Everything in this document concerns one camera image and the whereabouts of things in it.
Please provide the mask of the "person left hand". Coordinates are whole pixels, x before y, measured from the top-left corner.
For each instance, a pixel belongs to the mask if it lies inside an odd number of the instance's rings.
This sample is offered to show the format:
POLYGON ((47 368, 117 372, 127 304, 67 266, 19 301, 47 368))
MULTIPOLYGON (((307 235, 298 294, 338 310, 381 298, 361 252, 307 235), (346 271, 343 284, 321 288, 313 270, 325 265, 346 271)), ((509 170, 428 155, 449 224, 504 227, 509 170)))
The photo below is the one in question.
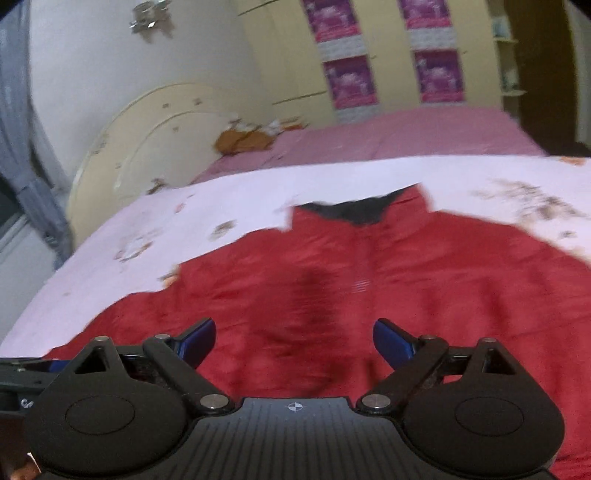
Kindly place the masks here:
POLYGON ((22 464, 9 476, 10 480, 36 480, 41 474, 39 467, 30 455, 26 455, 22 464))

